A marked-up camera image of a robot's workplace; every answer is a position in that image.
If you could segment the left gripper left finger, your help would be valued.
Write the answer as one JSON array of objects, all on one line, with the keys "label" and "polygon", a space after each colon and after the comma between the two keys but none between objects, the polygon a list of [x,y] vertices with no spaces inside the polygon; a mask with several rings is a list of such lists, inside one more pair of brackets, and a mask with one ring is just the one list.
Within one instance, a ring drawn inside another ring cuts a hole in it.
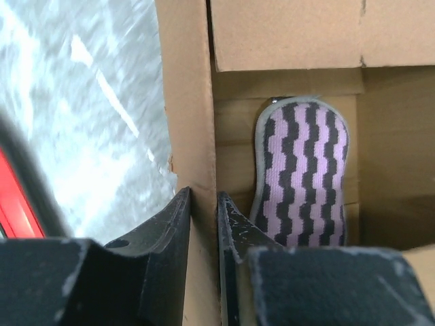
[{"label": "left gripper left finger", "polygon": [[181,325],[190,189],[106,245],[1,241],[2,325]]}]

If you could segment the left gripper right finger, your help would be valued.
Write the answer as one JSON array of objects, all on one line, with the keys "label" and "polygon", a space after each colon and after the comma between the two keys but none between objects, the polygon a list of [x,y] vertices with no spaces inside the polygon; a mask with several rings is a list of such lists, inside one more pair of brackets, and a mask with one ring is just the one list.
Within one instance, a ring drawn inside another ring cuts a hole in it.
[{"label": "left gripper right finger", "polygon": [[223,325],[433,325],[411,265],[371,247],[287,249],[217,197]]}]

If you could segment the red black utility knife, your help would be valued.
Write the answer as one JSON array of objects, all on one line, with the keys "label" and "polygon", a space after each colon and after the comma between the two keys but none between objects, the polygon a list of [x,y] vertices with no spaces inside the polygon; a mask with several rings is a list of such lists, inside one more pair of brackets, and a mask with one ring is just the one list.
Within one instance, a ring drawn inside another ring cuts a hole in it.
[{"label": "red black utility knife", "polygon": [[14,126],[1,119],[1,237],[66,235],[34,156]]}]

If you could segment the brown cardboard express box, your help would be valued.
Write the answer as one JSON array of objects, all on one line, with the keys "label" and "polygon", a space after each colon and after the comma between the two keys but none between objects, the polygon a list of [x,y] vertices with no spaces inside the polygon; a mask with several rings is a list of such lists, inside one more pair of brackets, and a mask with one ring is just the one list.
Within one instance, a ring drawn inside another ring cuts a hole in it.
[{"label": "brown cardboard express box", "polygon": [[434,314],[434,2],[156,7],[169,163],[178,187],[192,191],[184,325],[223,325],[218,194],[250,221],[258,116],[274,99],[299,96],[329,104],[347,123],[346,242],[282,246],[397,251]]}]

